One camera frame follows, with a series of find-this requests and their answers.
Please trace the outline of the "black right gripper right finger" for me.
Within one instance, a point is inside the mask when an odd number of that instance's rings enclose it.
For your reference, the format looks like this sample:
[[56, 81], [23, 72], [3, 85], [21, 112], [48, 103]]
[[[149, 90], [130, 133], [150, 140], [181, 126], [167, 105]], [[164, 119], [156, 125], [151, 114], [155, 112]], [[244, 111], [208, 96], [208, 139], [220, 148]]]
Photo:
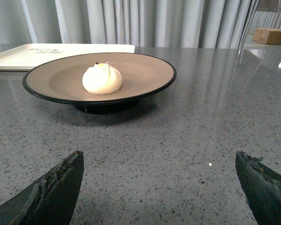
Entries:
[[281, 175], [244, 151], [236, 153], [236, 172], [259, 225], [281, 225]]

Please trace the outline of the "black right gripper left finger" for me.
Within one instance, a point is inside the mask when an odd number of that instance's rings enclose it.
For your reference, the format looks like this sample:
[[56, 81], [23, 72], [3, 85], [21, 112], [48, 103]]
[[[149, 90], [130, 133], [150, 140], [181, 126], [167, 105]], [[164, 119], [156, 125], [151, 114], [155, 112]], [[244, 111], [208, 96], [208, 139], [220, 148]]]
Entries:
[[2, 204], [0, 225], [68, 225], [83, 172], [83, 152], [75, 151]]

